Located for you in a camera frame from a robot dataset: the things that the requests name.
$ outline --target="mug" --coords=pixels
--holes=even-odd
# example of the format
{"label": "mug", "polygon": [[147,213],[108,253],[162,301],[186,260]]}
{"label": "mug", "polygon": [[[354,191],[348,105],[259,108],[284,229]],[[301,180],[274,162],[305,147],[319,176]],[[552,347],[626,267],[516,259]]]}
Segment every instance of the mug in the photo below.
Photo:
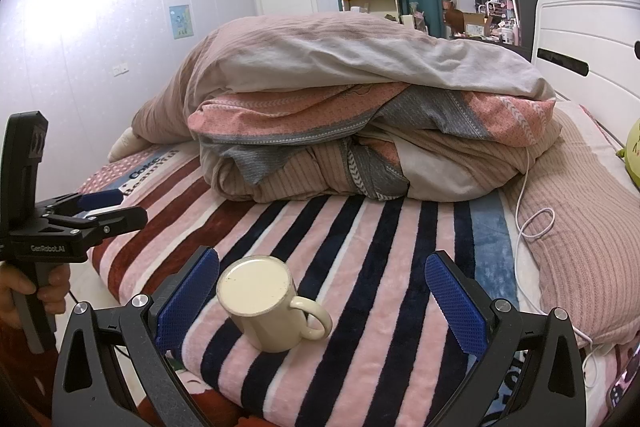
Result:
{"label": "mug", "polygon": [[[302,339],[325,339],[334,326],[320,304],[298,296],[289,268],[276,257],[239,259],[218,279],[216,294],[249,343],[268,353],[291,349]],[[318,319],[322,329],[307,326],[303,312]]]}

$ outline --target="white cable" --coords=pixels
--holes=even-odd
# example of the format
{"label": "white cable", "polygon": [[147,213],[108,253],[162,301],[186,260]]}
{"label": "white cable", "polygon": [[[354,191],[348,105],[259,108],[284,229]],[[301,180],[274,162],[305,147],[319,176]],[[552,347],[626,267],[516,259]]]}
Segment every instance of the white cable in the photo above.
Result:
{"label": "white cable", "polygon": [[[527,170],[524,173],[524,181],[522,182],[522,188],[520,190],[520,195],[518,196],[518,202],[516,203],[515,220],[516,220],[516,228],[518,229],[518,240],[516,241],[516,248],[515,248],[515,252],[513,253],[513,270],[514,270],[515,275],[516,275],[516,286],[518,287],[518,290],[521,291],[521,293],[524,296],[524,298],[527,299],[527,302],[529,303],[529,306],[531,306],[531,308],[533,308],[533,310],[536,313],[540,314],[540,315],[548,315],[545,312],[543,312],[538,306],[533,304],[533,301],[529,298],[529,296],[527,295],[526,291],[524,291],[524,288],[520,284],[520,279],[518,278],[518,250],[520,248],[520,242],[521,242],[522,238],[525,237],[526,239],[539,239],[540,237],[545,235],[549,230],[551,230],[554,227],[554,224],[556,222],[556,212],[552,208],[546,207],[546,208],[540,208],[540,210],[538,210],[537,212],[533,213],[532,216],[530,216],[529,219],[527,219],[522,224],[522,226],[520,226],[520,220],[518,218],[518,216],[520,214],[520,203],[522,202],[522,197],[524,195],[524,189],[527,186],[527,179],[529,178],[529,163],[530,163],[529,149],[526,148],[525,150],[527,151]],[[532,233],[532,234],[525,233],[524,231],[533,222],[533,220],[536,219],[538,216],[541,216],[542,214],[548,214],[551,217],[551,221],[549,222],[549,224],[543,230],[541,230],[538,233]],[[591,337],[589,337],[585,333],[582,333],[575,326],[573,326],[573,328],[574,328],[575,334],[580,336],[580,337],[582,337],[584,340],[586,340],[589,343],[589,346],[591,348],[589,354],[584,358],[584,362],[582,363],[582,371],[583,371],[583,374],[584,374],[584,372],[586,370],[587,361],[595,353],[595,350],[593,349],[593,340],[591,340]],[[598,364],[596,362],[594,362],[594,367],[595,367],[595,377],[593,378],[593,383],[588,384],[586,380],[584,382],[584,386],[587,389],[592,389],[593,386],[598,381]]]}

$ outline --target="black cable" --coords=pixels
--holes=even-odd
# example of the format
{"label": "black cable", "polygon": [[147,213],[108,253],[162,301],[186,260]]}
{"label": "black cable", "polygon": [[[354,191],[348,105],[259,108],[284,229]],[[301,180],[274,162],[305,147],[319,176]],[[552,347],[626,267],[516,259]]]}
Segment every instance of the black cable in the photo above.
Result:
{"label": "black cable", "polygon": [[[69,295],[71,295],[71,298],[74,300],[74,302],[76,304],[78,304],[79,301],[78,301],[78,299],[76,299],[76,296],[74,295],[74,293],[71,290],[69,290]],[[115,347],[117,352],[119,352],[121,355],[123,355],[124,357],[127,357],[129,360],[131,360],[131,357],[127,353],[125,353],[123,350],[121,350],[118,346],[113,346],[113,347]]]}

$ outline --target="striped bed cover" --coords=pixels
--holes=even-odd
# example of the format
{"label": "striped bed cover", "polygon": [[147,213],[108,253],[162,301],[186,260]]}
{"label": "striped bed cover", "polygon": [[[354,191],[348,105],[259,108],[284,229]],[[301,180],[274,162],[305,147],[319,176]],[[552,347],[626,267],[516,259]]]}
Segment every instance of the striped bed cover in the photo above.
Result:
{"label": "striped bed cover", "polygon": [[[245,255],[274,255],[299,293],[334,319],[321,342],[260,353],[226,317],[214,293],[180,353],[187,370],[228,399],[282,427],[427,425],[469,367],[424,283],[425,257],[446,250],[492,298],[517,305],[513,255],[499,195],[462,203],[319,196],[270,204],[217,197],[202,177],[195,142],[153,147],[103,168],[83,192],[119,188],[123,206],[146,208],[148,225],[90,252],[121,303],[152,293],[199,245],[221,270]],[[495,420],[518,360],[488,411]]]}

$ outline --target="green plush toy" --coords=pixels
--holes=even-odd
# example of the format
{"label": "green plush toy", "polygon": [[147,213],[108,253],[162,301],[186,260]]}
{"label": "green plush toy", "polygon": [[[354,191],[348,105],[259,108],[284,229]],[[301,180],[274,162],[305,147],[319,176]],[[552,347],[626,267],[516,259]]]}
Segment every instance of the green plush toy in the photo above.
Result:
{"label": "green plush toy", "polygon": [[640,120],[631,128],[626,147],[618,151],[618,156],[625,159],[626,171],[640,188]]}

